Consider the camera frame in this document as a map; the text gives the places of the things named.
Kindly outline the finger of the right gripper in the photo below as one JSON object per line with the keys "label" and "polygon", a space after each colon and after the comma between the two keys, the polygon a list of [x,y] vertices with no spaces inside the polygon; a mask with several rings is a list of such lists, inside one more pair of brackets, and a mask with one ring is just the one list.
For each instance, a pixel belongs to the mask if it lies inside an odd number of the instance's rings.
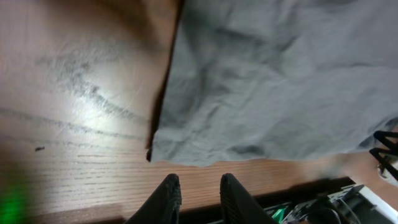
{"label": "finger of the right gripper", "polygon": [[391,158],[397,157],[397,142],[392,142],[391,139],[397,140],[397,133],[388,131],[376,131],[373,134],[387,149],[375,147],[369,153],[380,163],[380,165],[390,173],[390,175],[397,180],[397,169],[391,164]]}

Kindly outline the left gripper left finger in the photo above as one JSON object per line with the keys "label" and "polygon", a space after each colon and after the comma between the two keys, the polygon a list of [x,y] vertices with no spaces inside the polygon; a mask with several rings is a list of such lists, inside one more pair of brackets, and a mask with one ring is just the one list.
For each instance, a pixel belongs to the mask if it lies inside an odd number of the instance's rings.
{"label": "left gripper left finger", "polygon": [[179,177],[169,174],[124,224],[178,224],[181,204]]}

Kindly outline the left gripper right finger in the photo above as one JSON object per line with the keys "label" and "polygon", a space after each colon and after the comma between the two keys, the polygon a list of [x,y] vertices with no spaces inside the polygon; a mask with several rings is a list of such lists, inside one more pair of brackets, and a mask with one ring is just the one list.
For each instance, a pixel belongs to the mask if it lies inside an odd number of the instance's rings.
{"label": "left gripper right finger", "polygon": [[223,174],[220,182],[220,200],[224,223],[277,224],[233,174]]}

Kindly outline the grey shorts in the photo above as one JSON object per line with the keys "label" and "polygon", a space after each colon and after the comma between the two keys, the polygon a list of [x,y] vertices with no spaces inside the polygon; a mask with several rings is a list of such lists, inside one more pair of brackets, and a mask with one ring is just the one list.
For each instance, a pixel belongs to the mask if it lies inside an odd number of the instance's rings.
{"label": "grey shorts", "polygon": [[317,159],[396,126],[396,0],[185,1],[150,159]]}

